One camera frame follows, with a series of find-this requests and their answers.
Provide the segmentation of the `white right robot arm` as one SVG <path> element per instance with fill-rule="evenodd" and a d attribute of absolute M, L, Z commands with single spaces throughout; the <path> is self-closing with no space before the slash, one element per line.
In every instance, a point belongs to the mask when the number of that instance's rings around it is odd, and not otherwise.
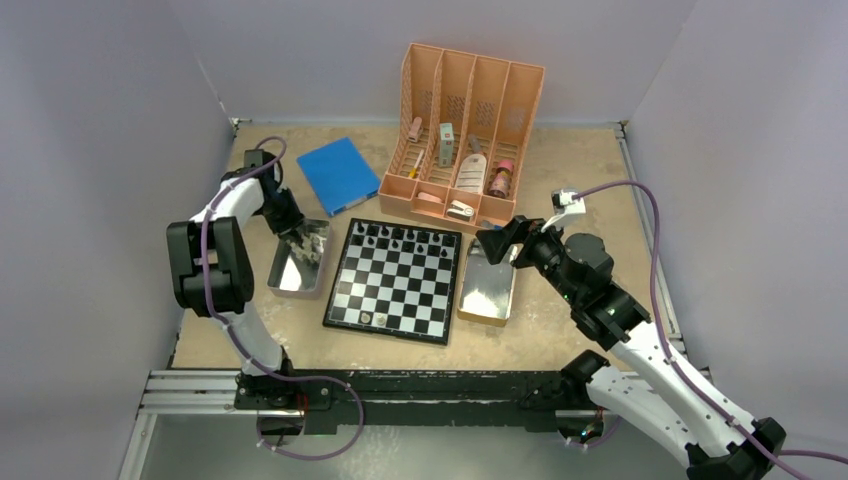
<path fill-rule="evenodd" d="M 718 391 L 658 333 L 647 310 L 612 279 L 614 261 L 601 238 L 514 217 L 476 234 L 490 263 L 519 246 L 516 268 L 535 268 L 568 303 L 578 330 L 631 367 L 631 382 L 602 355 L 587 350 L 563 369 L 561 392 L 576 407 L 612 411 L 661 445 L 690 479 L 761 479 L 775 465 L 786 432 L 756 419 Z"/>

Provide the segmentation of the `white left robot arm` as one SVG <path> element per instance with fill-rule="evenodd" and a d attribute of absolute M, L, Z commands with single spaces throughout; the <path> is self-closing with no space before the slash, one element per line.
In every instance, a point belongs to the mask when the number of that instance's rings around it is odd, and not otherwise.
<path fill-rule="evenodd" d="M 253 302 L 254 272 L 242 227 L 261 215 L 270 231 L 281 236 L 303 222 L 284 184 L 281 160 L 261 147 L 246 151 L 244 167 L 225 175 L 201 212 L 166 229 L 177 303 L 219 323 L 240 358 L 242 388 L 260 384 L 260 397 L 275 409 L 295 402 L 298 382 L 291 360 Z"/>

